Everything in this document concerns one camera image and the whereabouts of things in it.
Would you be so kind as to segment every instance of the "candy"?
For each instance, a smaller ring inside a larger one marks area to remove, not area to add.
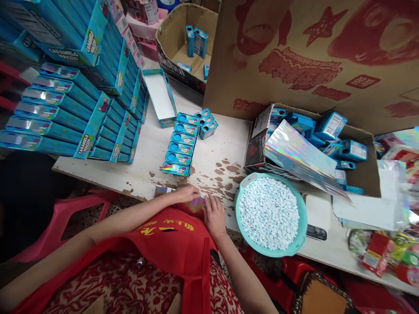
[[[244,231],[256,244],[286,250],[297,235],[297,198],[280,181],[257,179],[244,190],[240,218]]]

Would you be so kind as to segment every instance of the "holographic sheet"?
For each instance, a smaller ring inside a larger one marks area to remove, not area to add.
[[[167,188],[161,185],[156,185],[156,192],[154,193],[154,197],[158,197],[160,195],[170,193],[173,191],[175,191],[175,189]],[[185,212],[186,214],[191,215],[192,217],[196,217],[201,220],[204,220],[204,212],[203,212],[204,205],[205,205],[205,199],[201,195],[200,198],[197,198],[193,200],[192,202],[174,204],[171,207],[181,210],[182,212]]]
[[[283,120],[269,138],[265,155],[284,170],[352,204],[334,178],[336,161],[314,147],[287,121]]]

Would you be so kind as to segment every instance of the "forearm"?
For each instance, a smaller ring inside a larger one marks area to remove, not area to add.
[[[226,234],[216,239],[233,288],[246,313],[278,313],[268,293]]]
[[[82,257],[95,244],[131,232],[162,209],[178,202],[172,193],[120,211],[81,231],[0,290],[1,310],[10,311],[42,284]]]

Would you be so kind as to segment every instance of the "round tray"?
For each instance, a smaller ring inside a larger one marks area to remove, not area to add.
[[[256,244],[253,240],[250,239],[249,235],[244,231],[243,225],[241,224],[241,214],[240,214],[241,196],[243,195],[246,187],[251,182],[253,182],[256,179],[263,178],[263,177],[269,177],[269,178],[281,181],[283,184],[289,187],[291,192],[295,195],[295,197],[297,197],[298,215],[300,216],[300,218],[298,219],[297,236],[294,238],[294,241],[290,243],[290,245],[288,246],[286,250],[280,250],[280,249],[270,250],[268,248],[265,248],[263,246]],[[243,235],[243,238],[255,251],[259,252],[260,254],[263,254],[269,257],[293,256],[298,252],[298,250],[301,248],[301,246],[304,244],[306,240],[307,223],[308,223],[306,204],[304,203],[304,200],[300,192],[295,188],[295,186],[289,180],[285,179],[284,177],[281,177],[280,175],[256,173],[256,172],[248,175],[246,178],[244,178],[240,182],[239,189],[234,199],[234,207],[236,211],[237,224],[239,225],[239,229],[240,229],[241,234]]]

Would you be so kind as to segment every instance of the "table surface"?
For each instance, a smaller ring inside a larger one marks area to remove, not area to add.
[[[145,68],[159,67],[156,62],[147,59],[145,61]],[[202,96],[177,81],[170,80],[170,84],[178,112],[194,114],[202,109]],[[217,114],[214,114],[214,118],[219,124],[218,129],[213,136],[197,141],[190,177],[164,174],[161,171],[173,129],[160,127],[151,102],[148,105],[146,122],[141,129],[137,153],[132,164],[60,157],[53,169],[141,201],[154,197],[156,185],[176,188],[189,182],[199,187],[201,192],[208,191],[220,197],[226,208],[227,228],[239,232],[234,213],[234,196],[239,183],[246,176],[242,166],[251,123]],[[301,192],[322,197],[329,202],[331,200],[330,195],[308,184],[296,183],[296,186]],[[307,238],[299,255],[419,295],[419,289],[391,275],[386,274],[383,278],[379,278],[361,267],[348,250],[347,230],[340,226],[331,206],[330,212],[327,240],[323,242]]]

